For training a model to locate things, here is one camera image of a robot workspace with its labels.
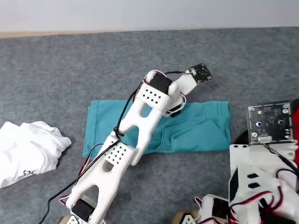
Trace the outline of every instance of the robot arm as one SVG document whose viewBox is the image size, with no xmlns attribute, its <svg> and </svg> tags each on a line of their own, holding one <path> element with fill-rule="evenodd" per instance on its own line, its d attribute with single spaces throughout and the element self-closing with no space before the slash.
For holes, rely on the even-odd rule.
<svg viewBox="0 0 299 224">
<path fill-rule="evenodd" d="M 78 218 L 79 223 L 98 224 L 103 220 L 116 195 L 122 175 L 129 165 L 134 166 L 140 160 L 161 117 L 181 110 L 186 103 L 185 94 L 211 79 L 211 74 L 203 64 L 190 68 L 188 74 L 183 74 L 175 82 L 157 70 L 150 71 L 145 76 L 127 115 L 120 122 L 118 130 L 113 130 L 107 137 L 98 157 L 105 149 L 112 147 L 97 159 L 72 188 L 66 207 Z M 143 117 L 142 111 L 146 106 L 152 109 L 147 117 Z M 139 128 L 135 148 L 120 140 L 120 136 L 134 126 Z M 94 185 L 99 188 L 96 206 L 82 200 L 84 192 Z"/>
</svg>

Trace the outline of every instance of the white t-shirt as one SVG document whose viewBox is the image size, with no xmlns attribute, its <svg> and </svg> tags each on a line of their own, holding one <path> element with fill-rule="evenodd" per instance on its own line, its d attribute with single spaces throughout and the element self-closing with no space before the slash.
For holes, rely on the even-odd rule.
<svg viewBox="0 0 299 224">
<path fill-rule="evenodd" d="M 61 153 L 71 145 L 56 127 L 43 121 L 0 129 L 0 188 L 34 174 L 56 169 Z"/>
</svg>

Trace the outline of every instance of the carpet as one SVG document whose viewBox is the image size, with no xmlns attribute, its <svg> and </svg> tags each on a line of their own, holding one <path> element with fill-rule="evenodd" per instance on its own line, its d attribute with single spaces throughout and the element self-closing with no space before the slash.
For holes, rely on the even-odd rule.
<svg viewBox="0 0 299 224">
<path fill-rule="evenodd" d="M 205 63 L 214 80 L 187 100 L 230 101 L 234 139 L 247 128 L 246 105 L 298 97 L 298 36 L 299 28 L 246 28 L 0 39 L 0 126 L 43 120 L 72 140 L 57 170 L 0 189 L 1 224 L 38 223 L 48 198 L 76 177 L 92 100 L 127 99 L 152 69 Z M 106 221 L 170 223 L 197 208 L 194 196 L 227 198 L 228 179 L 228 151 L 145 155 L 122 178 Z M 55 200 L 44 223 L 67 214 Z"/>
</svg>

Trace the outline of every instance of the folded shirt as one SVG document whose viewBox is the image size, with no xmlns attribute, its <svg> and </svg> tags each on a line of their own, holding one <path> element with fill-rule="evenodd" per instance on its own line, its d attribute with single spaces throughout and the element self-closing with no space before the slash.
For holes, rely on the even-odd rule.
<svg viewBox="0 0 299 224">
<path fill-rule="evenodd" d="M 34 174 L 56 169 L 61 153 L 71 145 L 56 127 L 43 121 L 17 126 L 6 122 L 0 129 L 0 188 Z"/>
<path fill-rule="evenodd" d="M 116 126 L 125 100 L 94 100 L 88 107 L 85 145 L 82 155 L 87 157 L 93 145 L 104 143 Z M 145 108 L 143 115 L 150 112 Z M 229 149 L 231 114 L 229 102 L 210 101 L 187 103 L 176 117 L 162 117 L 155 128 L 144 154 L 219 151 Z M 135 147 L 138 128 L 125 134 L 122 141 Z M 96 147 L 91 158 L 99 152 Z"/>
</svg>

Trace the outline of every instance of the circuit board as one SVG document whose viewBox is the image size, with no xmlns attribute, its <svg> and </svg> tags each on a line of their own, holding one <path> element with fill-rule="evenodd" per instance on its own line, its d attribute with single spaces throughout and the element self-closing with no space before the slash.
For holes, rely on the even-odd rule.
<svg viewBox="0 0 299 224">
<path fill-rule="evenodd" d="M 198 64 L 188 69 L 197 85 L 211 81 L 213 79 L 205 64 Z"/>
<path fill-rule="evenodd" d="M 290 101 L 248 106 L 247 121 L 251 145 L 294 142 Z"/>
</svg>

